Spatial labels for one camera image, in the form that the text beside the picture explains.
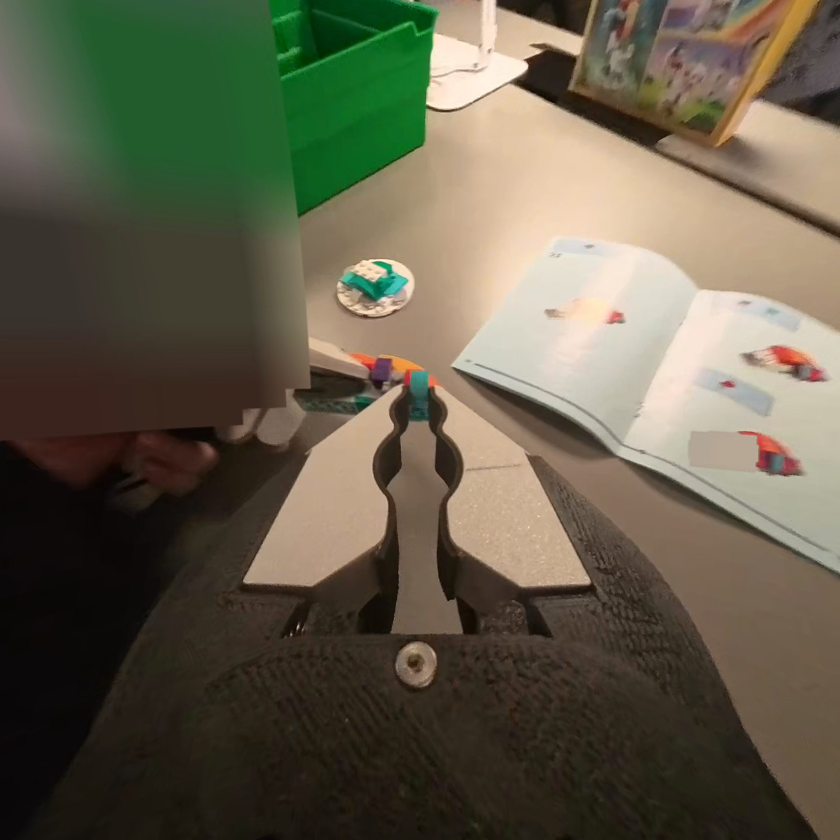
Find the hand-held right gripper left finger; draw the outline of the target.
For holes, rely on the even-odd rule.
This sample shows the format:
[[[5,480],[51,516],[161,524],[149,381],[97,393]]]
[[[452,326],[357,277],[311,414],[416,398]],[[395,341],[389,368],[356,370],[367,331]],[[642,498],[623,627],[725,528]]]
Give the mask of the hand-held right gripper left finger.
[[[392,631],[399,585],[396,505],[404,389],[393,387],[310,449],[248,567],[249,592],[296,596]]]

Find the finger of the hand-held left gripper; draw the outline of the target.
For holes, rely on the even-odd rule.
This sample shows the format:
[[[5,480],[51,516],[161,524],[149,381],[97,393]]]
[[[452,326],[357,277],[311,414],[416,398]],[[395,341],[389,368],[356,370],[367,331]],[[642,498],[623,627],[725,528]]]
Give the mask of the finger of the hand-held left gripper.
[[[361,361],[337,345],[308,337],[310,371],[323,375],[342,376],[357,381],[366,381],[370,370]]]

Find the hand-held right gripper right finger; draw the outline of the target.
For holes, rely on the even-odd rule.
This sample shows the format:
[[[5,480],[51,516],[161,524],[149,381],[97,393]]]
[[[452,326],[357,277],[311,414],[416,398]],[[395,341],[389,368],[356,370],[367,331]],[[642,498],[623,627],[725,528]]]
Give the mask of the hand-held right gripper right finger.
[[[464,634],[547,634],[536,602],[587,597],[592,579],[531,456],[442,387],[429,392],[445,485],[437,576]]]

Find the colourful rainbow lego model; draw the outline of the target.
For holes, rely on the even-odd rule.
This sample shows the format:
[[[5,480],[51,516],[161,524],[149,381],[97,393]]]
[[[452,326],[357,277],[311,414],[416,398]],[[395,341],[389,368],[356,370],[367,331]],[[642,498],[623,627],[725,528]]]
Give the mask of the colourful rainbow lego model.
[[[307,413],[351,416],[403,385],[406,371],[424,369],[421,365],[392,354],[351,353],[370,370],[366,381],[310,372],[307,388],[294,390],[297,402]]]

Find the teal lego brick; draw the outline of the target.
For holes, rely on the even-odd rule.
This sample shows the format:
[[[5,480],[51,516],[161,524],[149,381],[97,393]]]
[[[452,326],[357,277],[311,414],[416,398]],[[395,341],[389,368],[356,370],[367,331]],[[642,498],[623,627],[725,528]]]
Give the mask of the teal lego brick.
[[[412,422],[427,422],[429,418],[429,395],[436,385],[433,375],[425,369],[406,371],[403,377],[408,398],[408,416]]]

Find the green plastic bin with bricks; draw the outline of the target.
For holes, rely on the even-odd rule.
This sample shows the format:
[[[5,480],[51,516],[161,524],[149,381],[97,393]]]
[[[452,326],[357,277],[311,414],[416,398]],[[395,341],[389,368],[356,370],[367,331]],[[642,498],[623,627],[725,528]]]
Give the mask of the green plastic bin with bricks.
[[[269,1],[299,215],[420,148],[436,8]]]

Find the person's left forearm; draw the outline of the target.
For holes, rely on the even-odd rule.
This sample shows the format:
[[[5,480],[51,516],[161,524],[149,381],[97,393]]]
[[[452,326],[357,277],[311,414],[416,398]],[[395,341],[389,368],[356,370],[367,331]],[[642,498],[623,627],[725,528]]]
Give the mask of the person's left forearm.
[[[133,525],[107,502],[128,442],[2,443],[2,838],[36,820],[151,602]]]

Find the small teal white lego build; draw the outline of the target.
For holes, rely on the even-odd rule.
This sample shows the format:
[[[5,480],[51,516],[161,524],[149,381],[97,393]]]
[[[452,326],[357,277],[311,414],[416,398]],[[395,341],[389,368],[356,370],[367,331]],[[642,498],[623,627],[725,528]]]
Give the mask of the small teal white lego build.
[[[344,270],[335,295],[340,306],[354,316],[383,319],[403,310],[415,287],[415,276],[403,263],[363,259]]]

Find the yellow lego set box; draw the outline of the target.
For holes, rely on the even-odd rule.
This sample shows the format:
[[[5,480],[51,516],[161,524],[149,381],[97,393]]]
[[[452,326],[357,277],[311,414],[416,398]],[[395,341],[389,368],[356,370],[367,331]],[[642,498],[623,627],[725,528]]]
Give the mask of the yellow lego set box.
[[[816,1],[592,2],[569,91],[716,148],[816,8]]]

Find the person's left hand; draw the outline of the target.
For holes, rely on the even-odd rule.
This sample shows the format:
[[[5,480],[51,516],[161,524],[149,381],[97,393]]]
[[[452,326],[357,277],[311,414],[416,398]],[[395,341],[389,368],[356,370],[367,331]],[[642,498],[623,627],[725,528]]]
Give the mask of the person's left hand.
[[[217,465],[214,446],[162,431],[140,433],[128,447],[122,467],[166,494],[192,492]]]

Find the open pale blue instruction booklet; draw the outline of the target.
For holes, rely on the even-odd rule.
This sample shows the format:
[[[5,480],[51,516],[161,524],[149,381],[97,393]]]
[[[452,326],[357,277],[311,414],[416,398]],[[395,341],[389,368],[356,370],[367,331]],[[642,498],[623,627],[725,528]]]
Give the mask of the open pale blue instruction booklet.
[[[451,364],[839,569],[839,336],[654,252],[556,238]]]

